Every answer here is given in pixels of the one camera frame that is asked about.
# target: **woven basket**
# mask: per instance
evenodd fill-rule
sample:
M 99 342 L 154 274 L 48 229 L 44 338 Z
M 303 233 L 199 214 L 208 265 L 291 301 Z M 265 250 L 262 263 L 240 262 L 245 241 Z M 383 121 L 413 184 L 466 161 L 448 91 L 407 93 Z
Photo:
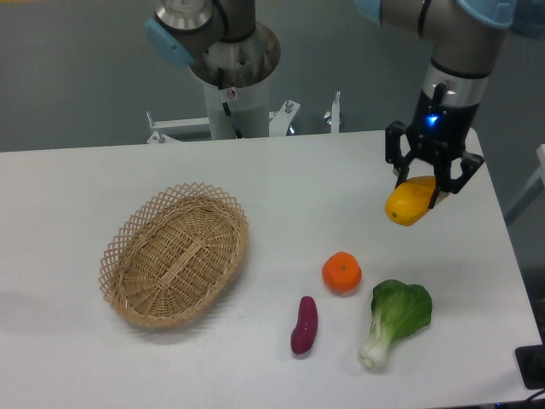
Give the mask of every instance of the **woven basket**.
M 144 204 L 101 260 L 100 290 L 126 320 L 171 327 L 209 306 L 248 244 L 240 204 L 219 188 L 184 184 Z

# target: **black cable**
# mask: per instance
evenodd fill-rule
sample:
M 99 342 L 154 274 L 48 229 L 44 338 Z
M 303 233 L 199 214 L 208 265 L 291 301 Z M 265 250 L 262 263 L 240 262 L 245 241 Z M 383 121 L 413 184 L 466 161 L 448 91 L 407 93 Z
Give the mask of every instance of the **black cable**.
M 537 396 L 541 396 L 545 394 L 545 389 L 542 389 L 540 390 L 539 392 L 536 392 L 535 394 L 529 396 L 523 403 L 523 408 L 526 408 L 526 407 L 530 407 L 530 405 L 532 405 L 533 407 L 537 407 L 535 406 L 532 401 L 537 397 Z

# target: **metal bracket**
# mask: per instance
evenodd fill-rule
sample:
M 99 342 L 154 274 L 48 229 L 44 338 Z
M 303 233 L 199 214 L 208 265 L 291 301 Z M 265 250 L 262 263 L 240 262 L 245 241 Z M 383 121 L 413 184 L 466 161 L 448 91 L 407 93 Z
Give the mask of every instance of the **metal bracket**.
M 537 157 L 541 162 L 541 166 L 531 174 L 506 205 L 503 220 L 505 220 L 507 226 L 519 217 L 545 188 L 545 145 L 541 145 L 537 149 Z
M 282 108 L 280 108 L 277 112 L 270 112 L 269 136 L 288 135 L 290 133 L 291 123 L 299 111 L 299 108 L 301 108 L 301 104 L 292 100 L 287 100 L 283 104 Z M 147 140 L 147 143 L 191 141 L 194 139 L 189 137 L 190 134 L 205 133 L 210 129 L 210 122 L 208 118 L 192 118 L 155 122 L 153 121 L 152 114 L 149 111 L 146 113 L 146 115 L 150 131 L 152 132 L 152 135 Z M 182 138 L 184 135 L 187 135 L 187 138 L 178 140 L 169 137 L 166 134 L 182 135 Z

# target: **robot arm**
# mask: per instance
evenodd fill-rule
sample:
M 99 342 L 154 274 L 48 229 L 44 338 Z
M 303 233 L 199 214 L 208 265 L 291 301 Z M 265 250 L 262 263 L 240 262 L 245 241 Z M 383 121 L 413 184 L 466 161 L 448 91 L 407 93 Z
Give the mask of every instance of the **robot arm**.
M 516 0 L 356 0 L 359 12 L 385 26 L 397 26 L 435 44 L 409 126 L 386 129 L 386 161 L 406 181 L 415 158 L 433 166 L 435 190 L 458 193 L 484 163 L 468 153 L 465 139 L 494 68 Z M 403 156 L 400 138 L 410 151 Z M 451 179 L 451 162 L 460 158 L 462 175 Z
M 254 0 L 161 0 L 146 22 L 153 46 L 177 66 L 191 64 L 219 41 L 239 43 L 254 31 Z

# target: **white table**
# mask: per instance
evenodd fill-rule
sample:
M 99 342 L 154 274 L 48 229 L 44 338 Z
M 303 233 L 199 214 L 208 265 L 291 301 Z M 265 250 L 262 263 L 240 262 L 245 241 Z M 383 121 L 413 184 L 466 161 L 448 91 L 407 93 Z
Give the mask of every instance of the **white table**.
M 540 340 L 488 170 L 402 228 L 383 212 L 395 177 L 382 135 L 0 154 L 0 407 L 396 409 L 525 398 L 513 350 Z M 468 149 L 480 151 L 473 132 Z M 135 210 L 186 181 L 238 198 L 248 256 L 199 320 L 141 330 L 102 300 L 100 259 Z M 321 280 L 337 251 L 364 269 L 352 297 Z M 390 278 L 429 290 L 433 322 L 373 374 L 356 351 L 370 292 Z M 319 329 L 296 360 L 290 333 L 304 295 L 318 304 Z

